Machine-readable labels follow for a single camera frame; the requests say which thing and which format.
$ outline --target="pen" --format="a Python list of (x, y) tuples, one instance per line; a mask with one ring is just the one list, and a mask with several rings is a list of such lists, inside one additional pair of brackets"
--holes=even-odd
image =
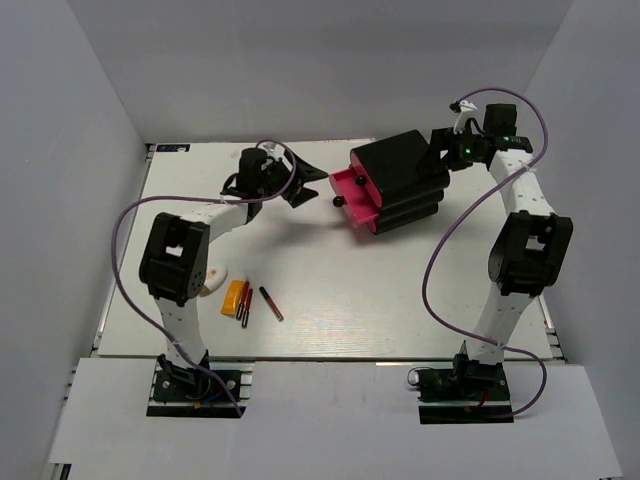
[(262, 294), (262, 296), (264, 297), (266, 302), (269, 304), (269, 307), (271, 307), (271, 311), (276, 316), (278, 321), (279, 322), (283, 321), (284, 320), (284, 316), (282, 315), (282, 313), (280, 313), (280, 310), (278, 310), (278, 307), (276, 306), (274, 301), (271, 299), (271, 296), (267, 293), (266, 288), (260, 287), (258, 290), (260, 290), (260, 293)]
[(247, 301), (247, 293), (249, 292), (249, 285), (251, 285), (251, 282), (247, 278), (247, 281), (244, 283), (244, 287), (242, 287), (242, 296), (240, 297), (240, 305), (238, 305), (238, 311), (236, 312), (236, 320), (242, 319), (245, 308), (244, 304)]
[(244, 305), (244, 313), (242, 314), (242, 328), (247, 328), (249, 323), (249, 313), (251, 312), (251, 298), (253, 297), (253, 288), (247, 293), (247, 302)]

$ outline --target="white table surface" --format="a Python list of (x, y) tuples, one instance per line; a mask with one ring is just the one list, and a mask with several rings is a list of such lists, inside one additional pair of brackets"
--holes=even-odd
[[(348, 165), (349, 151), (367, 140), (295, 142), (303, 159), (328, 173)], [(192, 144), (185, 153), (156, 153), (143, 196), (218, 196), (237, 170), (249, 144)], [(422, 275), (437, 241), (493, 179), (481, 165), (452, 174), (445, 200), (433, 217), (379, 236), (354, 230), (332, 206), (329, 182), (309, 184), (320, 197), (292, 209), (282, 199), (264, 205), (249, 225), (227, 233), (209, 248), (209, 263), (229, 267), (225, 284), (198, 300), (200, 328), (214, 357), (224, 358), (452, 358), (462, 337), (426, 312)], [(195, 204), (154, 202), (140, 207), (125, 254), (122, 277), (134, 300), (160, 318), (137, 276), (157, 213), (184, 214)], [(502, 228), (499, 195), (463, 223), (443, 249), (429, 287), (434, 308), (456, 325), (472, 329), (489, 291), (487, 258)], [(279, 323), (260, 295), (254, 297), (249, 328), (220, 314), (229, 282), (248, 275), (264, 285), (286, 317)], [(524, 313), (511, 344), (551, 358), (539, 302)], [(163, 337), (113, 296), (102, 334), (102, 356), (156, 356)], [(509, 358), (518, 355), (507, 353)]]
[[(549, 366), (512, 424), (420, 425), (408, 366), (259, 362), (244, 417), (147, 418), (155, 362), (83, 359), (50, 461), (69, 480), (597, 480), (616, 461), (583, 367)], [(505, 366), (517, 408), (537, 365)]]

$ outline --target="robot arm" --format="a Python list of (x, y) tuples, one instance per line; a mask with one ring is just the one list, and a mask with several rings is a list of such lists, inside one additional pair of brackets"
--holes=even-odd
[[(325, 178), (327, 174), (292, 157), (284, 157), (295, 173), (289, 186), (281, 192), (292, 173), (273, 147), (248, 148), (242, 151), (238, 173), (225, 182), (222, 193), (247, 203), (207, 204), (183, 216), (160, 213), (156, 216), (139, 269), (140, 280), (154, 297), (164, 327), (189, 357), (208, 368), (209, 353), (200, 336), (196, 297), (207, 272), (209, 244), (225, 232), (249, 223), (261, 210), (255, 199), (278, 192), (292, 206), (298, 207), (318, 194), (304, 187), (306, 182)], [(200, 372), (189, 367), (171, 342), (166, 355), (158, 359), (161, 367), (174, 379), (193, 387)]]
[[(445, 162), (457, 169), (484, 163), (500, 183), (532, 160), (528, 139), (515, 136), (514, 105), (488, 106), (485, 131), (477, 135), (469, 127), (475, 105), (461, 102), (453, 108), (459, 111), (453, 131), (440, 131), (446, 139), (440, 145), (449, 146)], [(573, 224), (556, 215), (532, 170), (500, 193), (507, 220), (489, 255), (492, 284), (474, 333), (506, 345), (527, 306), (558, 278)], [(501, 378), (503, 360), (501, 346), (467, 339), (454, 360), (453, 377), (465, 390), (486, 390)]]
[[(209, 355), (200, 336), (196, 297), (207, 272), (209, 244), (250, 219), (247, 204), (208, 204), (182, 217), (161, 213), (153, 223), (140, 278), (155, 299), (164, 327), (200, 364), (206, 365)], [(166, 360), (189, 368), (169, 340)]]
[[(523, 150), (496, 152), (489, 172), (500, 183), (531, 161)], [(571, 220), (558, 217), (545, 199), (533, 171), (501, 191), (507, 221), (489, 256), (492, 280), (487, 303), (474, 333), (507, 344), (527, 306), (555, 283), (572, 233)], [(501, 363), (501, 348), (476, 339), (466, 341), (470, 360)]]

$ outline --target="gray wall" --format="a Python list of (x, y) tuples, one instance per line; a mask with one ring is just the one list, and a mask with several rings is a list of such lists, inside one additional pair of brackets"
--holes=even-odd
[(576, 1), (527, 89), (552, 135), (542, 187), (575, 222), (549, 307), (565, 353), (586, 367), (625, 479), (640, 479), (638, 25), (635, 0)]
[(144, 146), (63, 0), (0, 2), (0, 478), (39, 479)]
[(69, 0), (148, 142), (362, 137), (524, 91), (572, 0)]

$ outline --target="marker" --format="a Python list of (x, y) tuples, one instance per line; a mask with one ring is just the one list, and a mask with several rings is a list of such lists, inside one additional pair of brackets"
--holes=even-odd
[(244, 304), (244, 313), (242, 315), (242, 328), (247, 328), (249, 323), (249, 313), (251, 313), (251, 298), (253, 298), (253, 288), (247, 293), (247, 302)]
[(245, 308), (244, 304), (247, 301), (247, 293), (249, 292), (250, 285), (251, 285), (251, 282), (247, 278), (247, 281), (245, 282), (244, 287), (242, 288), (242, 296), (240, 297), (240, 305), (238, 305), (238, 311), (236, 312), (236, 320), (242, 319), (244, 308)]
[(267, 293), (267, 290), (264, 287), (260, 287), (259, 290), (260, 290), (260, 293), (262, 294), (262, 296), (264, 297), (265, 301), (271, 307), (271, 311), (276, 316), (278, 321), (279, 322), (283, 321), (284, 320), (284, 316), (282, 315), (282, 313), (280, 313), (280, 310), (278, 310), (278, 307), (276, 307), (276, 304), (273, 303), (273, 300), (271, 300), (271, 296)]

